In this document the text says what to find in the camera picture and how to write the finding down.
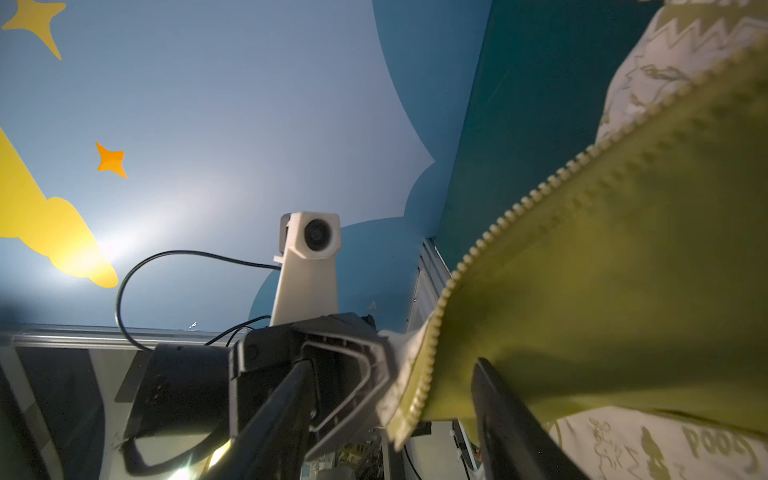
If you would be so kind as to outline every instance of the blue wall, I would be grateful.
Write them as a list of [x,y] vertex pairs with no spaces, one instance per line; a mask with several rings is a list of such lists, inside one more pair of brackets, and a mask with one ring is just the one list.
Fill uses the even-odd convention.
[[[31,32],[0,30],[0,127],[44,195],[78,209],[118,277],[177,248],[268,262],[281,214],[332,211],[343,224],[341,309],[375,305],[381,327],[401,329],[489,8],[69,2],[51,21],[60,61]],[[15,12],[3,2],[0,23]],[[95,142],[125,152],[127,179],[97,171]],[[16,239],[0,239],[0,260],[0,315],[112,324],[114,289],[59,272]],[[276,282],[265,279],[211,260],[158,260],[132,279],[124,316],[223,329],[271,310]]]

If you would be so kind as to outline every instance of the yellow cloud shape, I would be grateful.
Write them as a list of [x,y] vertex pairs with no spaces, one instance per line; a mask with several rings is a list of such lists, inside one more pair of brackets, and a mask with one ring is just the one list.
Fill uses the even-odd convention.
[[45,198],[1,128],[0,237],[20,239],[68,275],[104,288],[118,284],[83,217],[63,198]]

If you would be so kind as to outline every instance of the black cylinder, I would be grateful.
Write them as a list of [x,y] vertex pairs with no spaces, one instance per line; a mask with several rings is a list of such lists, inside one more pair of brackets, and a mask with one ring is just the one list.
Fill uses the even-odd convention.
[[227,418],[229,349],[155,347],[141,380],[125,438],[208,433]]

